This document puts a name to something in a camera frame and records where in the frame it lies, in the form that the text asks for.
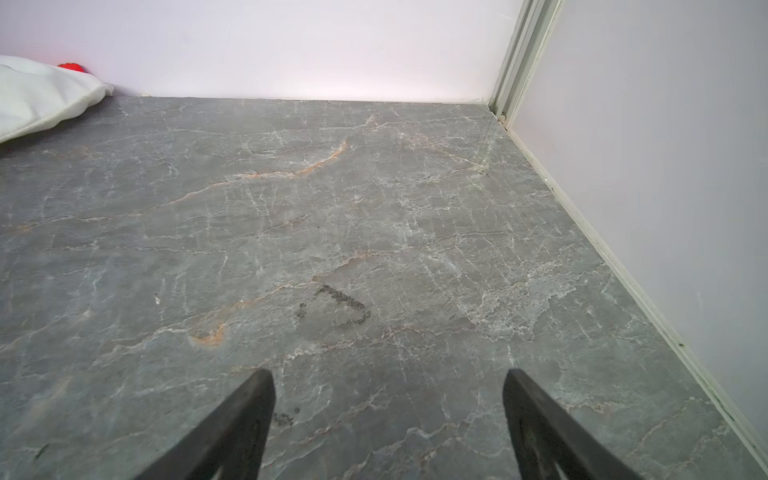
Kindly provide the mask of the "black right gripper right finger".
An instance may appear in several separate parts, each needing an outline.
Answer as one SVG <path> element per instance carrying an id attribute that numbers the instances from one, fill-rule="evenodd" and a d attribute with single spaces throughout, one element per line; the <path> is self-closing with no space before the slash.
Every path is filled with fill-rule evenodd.
<path id="1" fill-rule="evenodd" d="M 526 372 L 507 372 L 503 406 L 523 479 L 638 479 Z"/>

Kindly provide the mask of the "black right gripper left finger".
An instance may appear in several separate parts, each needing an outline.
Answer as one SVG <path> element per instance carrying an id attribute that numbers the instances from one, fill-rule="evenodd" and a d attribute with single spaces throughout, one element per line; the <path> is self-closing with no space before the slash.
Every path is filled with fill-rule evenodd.
<path id="1" fill-rule="evenodd" d="M 273 375 L 255 371 L 139 479 L 256 479 L 276 401 Z"/>

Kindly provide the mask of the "colourful rainbow kids jacket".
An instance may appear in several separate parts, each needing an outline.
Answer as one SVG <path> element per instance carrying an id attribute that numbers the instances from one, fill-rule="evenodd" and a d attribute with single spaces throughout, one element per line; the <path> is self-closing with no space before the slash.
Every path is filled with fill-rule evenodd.
<path id="1" fill-rule="evenodd" d="M 51 129 L 113 92 L 111 85 L 89 73 L 3 55 L 1 141 Z"/>

